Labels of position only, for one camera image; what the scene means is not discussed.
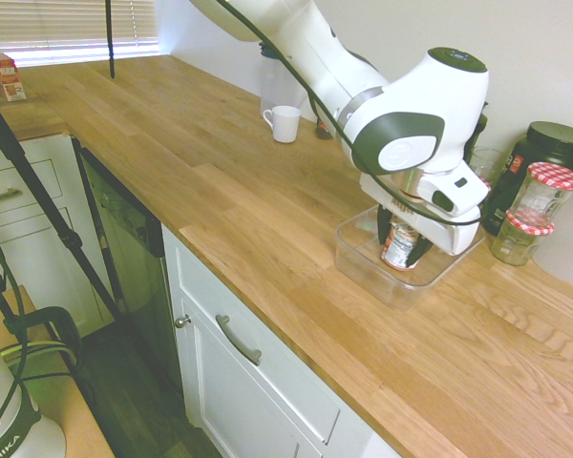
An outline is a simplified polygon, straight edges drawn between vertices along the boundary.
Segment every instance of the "window blind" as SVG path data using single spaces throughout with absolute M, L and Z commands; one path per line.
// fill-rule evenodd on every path
M 115 58 L 159 54 L 154 0 L 111 0 Z M 104 0 L 0 0 L 0 52 L 18 67 L 108 59 Z

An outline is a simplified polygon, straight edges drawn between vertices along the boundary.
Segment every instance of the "white mug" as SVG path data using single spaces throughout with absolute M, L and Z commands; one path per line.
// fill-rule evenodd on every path
M 274 134 L 274 140 L 290 143 L 297 137 L 297 127 L 302 111 L 299 108 L 279 105 L 264 111 L 264 120 Z

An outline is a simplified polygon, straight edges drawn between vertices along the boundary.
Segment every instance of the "milk carton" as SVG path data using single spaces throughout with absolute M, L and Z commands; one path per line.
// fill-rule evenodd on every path
M 19 71 L 15 67 L 15 61 L 6 54 L 0 52 L 0 94 L 9 102 L 13 100 L 25 100 L 26 93 L 23 91 Z

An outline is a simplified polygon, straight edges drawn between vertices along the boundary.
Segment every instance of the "silver handle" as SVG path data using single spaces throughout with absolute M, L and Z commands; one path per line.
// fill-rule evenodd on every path
M 191 317 L 189 317 L 188 315 L 185 315 L 182 318 L 176 318 L 174 320 L 174 326 L 177 327 L 178 329 L 183 329 L 187 323 L 191 323 Z
M 229 323 L 229 317 L 225 315 L 222 317 L 221 315 L 217 315 L 216 317 L 217 323 L 221 328 L 221 331 L 225 335 L 225 337 L 231 342 L 236 349 L 244 355 L 250 362 L 255 365 L 261 364 L 261 350 L 251 350 L 246 345 L 242 343 L 240 339 L 236 337 L 231 329 L 227 326 Z
M 7 189 L 6 193 L 0 194 L 0 200 L 6 200 L 7 198 L 16 198 L 17 196 L 21 196 L 23 191 L 16 188 L 9 188 Z

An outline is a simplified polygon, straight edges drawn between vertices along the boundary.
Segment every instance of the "black dishwasher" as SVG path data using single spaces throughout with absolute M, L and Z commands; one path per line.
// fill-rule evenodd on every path
M 182 390 L 161 223 L 88 150 L 82 158 L 96 226 L 108 244 L 107 269 L 117 307 L 139 341 L 142 359 L 160 383 Z

